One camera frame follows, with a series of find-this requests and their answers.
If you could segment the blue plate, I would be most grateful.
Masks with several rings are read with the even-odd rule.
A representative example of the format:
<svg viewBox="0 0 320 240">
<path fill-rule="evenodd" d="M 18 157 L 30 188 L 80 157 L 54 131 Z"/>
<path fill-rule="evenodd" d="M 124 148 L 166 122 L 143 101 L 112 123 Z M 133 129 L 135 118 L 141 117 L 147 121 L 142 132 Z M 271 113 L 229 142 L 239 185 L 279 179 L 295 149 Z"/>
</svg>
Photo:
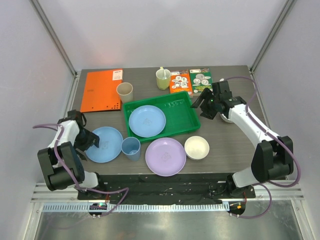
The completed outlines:
<svg viewBox="0 0 320 240">
<path fill-rule="evenodd" d="M 164 112 L 153 105 L 136 108 L 129 116 L 130 130 L 142 138 L 150 138 L 160 134 L 166 126 Z"/>
<path fill-rule="evenodd" d="M 86 156 L 95 163 L 108 163 L 118 157 L 122 151 L 122 134 L 110 126 L 99 127 L 93 130 L 99 137 L 98 147 L 92 145 L 85 151 Z"/>
</svg>

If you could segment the purple plate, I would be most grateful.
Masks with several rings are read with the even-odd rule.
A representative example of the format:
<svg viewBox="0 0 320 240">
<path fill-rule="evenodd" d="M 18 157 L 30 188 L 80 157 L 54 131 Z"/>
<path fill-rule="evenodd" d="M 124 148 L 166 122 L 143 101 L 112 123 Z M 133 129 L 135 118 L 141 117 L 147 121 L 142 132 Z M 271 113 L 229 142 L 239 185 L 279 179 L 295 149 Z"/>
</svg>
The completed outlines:
<svg viewBox="0 0 320 240">
<path fill-rule="evenodd" d="M 148 168 L 161 177 L 178 174 L 184 168 L 186 160 L 187 156 L 182 144 L 170 137 L 154 140 L 145 152 Z"/>
</svg>

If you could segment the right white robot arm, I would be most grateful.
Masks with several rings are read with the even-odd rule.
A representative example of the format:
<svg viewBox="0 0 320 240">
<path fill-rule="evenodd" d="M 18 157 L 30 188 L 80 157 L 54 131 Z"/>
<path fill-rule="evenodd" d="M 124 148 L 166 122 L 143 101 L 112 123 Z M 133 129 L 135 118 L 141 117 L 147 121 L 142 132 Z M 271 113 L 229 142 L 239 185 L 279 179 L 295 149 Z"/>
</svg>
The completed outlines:
<svg viewBox="0 0 320 240">
<path fill-rule="evenodd" d="M 233 96 L 227 80 L 205 88 L 191 107 L 200 108 L 200 115 L 210 120 L 223 115 L 242 130 L 255 148 L 251 165 L 227 177 L 225 190 L 230 197 L 238 197 L 246 187 L 293 173 L 293 141 L 267 128 L 242 97 Z"/>
</svg>

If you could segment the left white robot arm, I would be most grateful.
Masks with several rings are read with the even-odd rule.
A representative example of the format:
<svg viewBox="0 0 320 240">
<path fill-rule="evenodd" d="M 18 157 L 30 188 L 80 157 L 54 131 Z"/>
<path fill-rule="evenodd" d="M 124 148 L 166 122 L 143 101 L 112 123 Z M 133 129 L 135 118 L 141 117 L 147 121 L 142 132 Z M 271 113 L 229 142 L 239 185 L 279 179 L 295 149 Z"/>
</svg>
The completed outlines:
<svg viewBox="0 0 320 240">
<path fill-rule="evenodd" d="M 56 131 L 48 147 L 37 153 L 37 158 L 46 186 L 50 191 L 74 187 L 100 200 L 107 192 L 101 184 L 100 176 L 87 172 L 81 163 L 83 155 L 90 147 L 99 147 L 100 138 L 85 128 L 87 119 L 79 110 L 70 110 L 57 123 L 39 124 L 34 129 L 46 128 Z"/>
</svg>

